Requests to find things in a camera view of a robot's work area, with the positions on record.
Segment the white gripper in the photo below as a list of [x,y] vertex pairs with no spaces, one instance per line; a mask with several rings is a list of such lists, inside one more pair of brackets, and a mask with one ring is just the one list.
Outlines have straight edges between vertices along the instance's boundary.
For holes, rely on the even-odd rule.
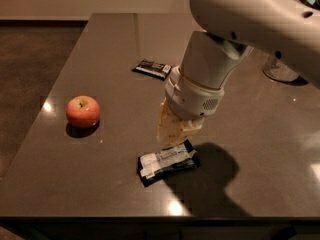
[[183,143],[186,136],[197,134],[202,129],[203,118],[215,113],[223,96],[224,89],[201,87],[188,80],[179,66],[174,67],[165,83],[166,99],[160,105],[159,144],[170,148]]

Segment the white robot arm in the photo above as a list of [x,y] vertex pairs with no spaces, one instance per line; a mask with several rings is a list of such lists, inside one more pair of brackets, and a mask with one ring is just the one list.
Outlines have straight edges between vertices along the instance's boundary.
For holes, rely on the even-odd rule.
[[320,84],[320,15],[297,0],[189,0],[202,27],[165,83],[159,143],[169,148],[201,130],[224,85],[253,49],[272,55],[314,86]]

